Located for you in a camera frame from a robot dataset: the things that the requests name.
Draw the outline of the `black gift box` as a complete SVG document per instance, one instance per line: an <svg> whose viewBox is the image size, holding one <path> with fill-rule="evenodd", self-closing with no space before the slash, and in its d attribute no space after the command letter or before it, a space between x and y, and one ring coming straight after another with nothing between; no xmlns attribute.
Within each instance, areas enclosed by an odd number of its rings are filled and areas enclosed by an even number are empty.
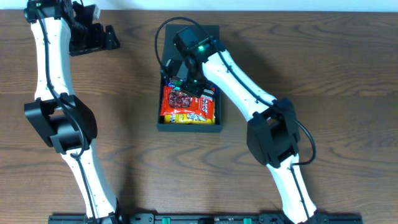
<svg viewBox="0 0 398 224"><path fill-rule="evenodd" d="M203 34L194 25L185 24L167 24L165 26L165 44L162 53L162 63L165 65L169 59L181 59L181 55L174 46L173 38L177 31L186 27L192 28L197 37L202 37ZM156 127L160 132L185 132L185 133L219 133L222 130L222 93L221 90L215 86L215 123L207 124L166 124L164 117L160 115L162 108L162 99L166 79L160 75L160 90L159 90L159 115L157 116Z"/></svg>

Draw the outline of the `blue Oreo cookie pack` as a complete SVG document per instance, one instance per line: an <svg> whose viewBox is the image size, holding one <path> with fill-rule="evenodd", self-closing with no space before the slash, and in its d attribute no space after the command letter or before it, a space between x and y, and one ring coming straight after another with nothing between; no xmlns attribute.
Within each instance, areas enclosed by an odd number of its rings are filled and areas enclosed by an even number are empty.
<svg viewBox="0 0 398 224"><path fill-rule="evenodd" d="M173 90L178 90L185 92L186 94L191 95L202 95L204 93L214 94L216 92L217 86L208 82L204 85L200 85L199 83L189 83L186 80L168 80L165 82L167 87L171 87Z"/></svg>

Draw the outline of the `red snack bag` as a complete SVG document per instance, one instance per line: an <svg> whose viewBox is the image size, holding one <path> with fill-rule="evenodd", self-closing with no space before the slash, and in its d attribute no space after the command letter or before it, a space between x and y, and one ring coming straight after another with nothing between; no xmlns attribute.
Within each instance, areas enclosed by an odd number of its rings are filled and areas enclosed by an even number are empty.
<svg viewBox="0 0 398 224"><path fill-rule="evenodd" d="M183 91L165 86L163 90L160 115L194 114L205 119L213 119L215 99L212 96L195 97Z"/></svg>

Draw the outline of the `yellow sunflower seed bag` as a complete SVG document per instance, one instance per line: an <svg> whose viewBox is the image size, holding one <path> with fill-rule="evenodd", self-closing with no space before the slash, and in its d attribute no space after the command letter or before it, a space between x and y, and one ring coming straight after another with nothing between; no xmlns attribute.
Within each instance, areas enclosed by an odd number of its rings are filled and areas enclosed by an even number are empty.
<svg viewBox="0 0 398 224"><path fill-rule="evenodd" d="M168 114L164 116L166 124L197 124L197 125L214 125L214 119L207 119L200 115L189 114Z"/></svg>

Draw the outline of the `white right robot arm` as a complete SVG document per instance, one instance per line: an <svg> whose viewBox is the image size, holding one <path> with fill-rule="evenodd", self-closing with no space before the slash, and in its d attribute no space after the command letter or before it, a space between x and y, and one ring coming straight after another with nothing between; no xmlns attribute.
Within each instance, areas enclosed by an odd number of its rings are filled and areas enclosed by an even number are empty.
<svg viewBox="0 0 398 224"><path fill-rule="evenodd" d="M255 84L235 63L224 45L209 34L199 38L190 27L178 31L173 43L181 61L170 60L166 67L185 78L184 93L204 96L212 84L230 100L247 122L247 145L254 158L266 166L282 199L284 215L292 223L313 223L317 208L310 199L300 168L299 132L303 131L316 148L306 127L297 120L292 102L278 100Z"/></svg>

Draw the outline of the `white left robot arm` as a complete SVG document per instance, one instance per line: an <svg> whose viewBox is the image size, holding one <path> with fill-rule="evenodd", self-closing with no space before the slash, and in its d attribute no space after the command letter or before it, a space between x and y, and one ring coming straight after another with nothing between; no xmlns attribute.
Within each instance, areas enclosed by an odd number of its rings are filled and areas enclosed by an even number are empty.
<svg viewBox="0 0 398 224"><path fill-rule="evenodd" d="M26 21L37 51L37 87L24 113L48 147L68 164L86 206L84 215L53 215L50 223L122 223L96 152L95 116L75 94L70 58L120 47L113 26L97 20L97 5L76 1L28 1Z"/></svg>

